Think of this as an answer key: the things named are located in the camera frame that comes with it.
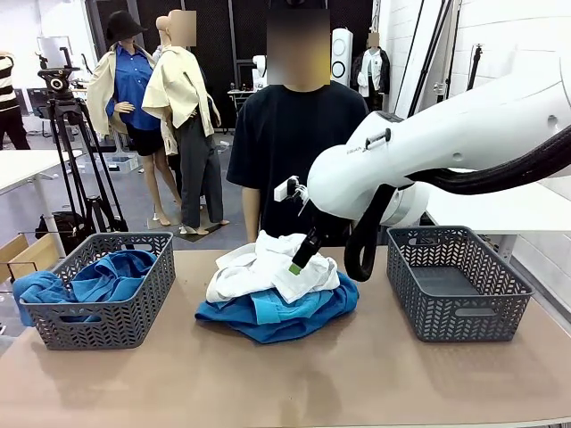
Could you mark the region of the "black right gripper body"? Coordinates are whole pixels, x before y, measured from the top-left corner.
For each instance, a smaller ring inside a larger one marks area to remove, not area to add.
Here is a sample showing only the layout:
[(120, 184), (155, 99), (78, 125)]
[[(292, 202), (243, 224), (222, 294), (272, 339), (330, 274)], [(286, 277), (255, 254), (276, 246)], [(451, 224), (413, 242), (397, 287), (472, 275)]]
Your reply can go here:
[(310, 208), (311, 228), (307, 235), (310, 244), (322, 247), (344, 247), (349, 239), (352, 222), (346, 218), (328, 214), (315, 207)]

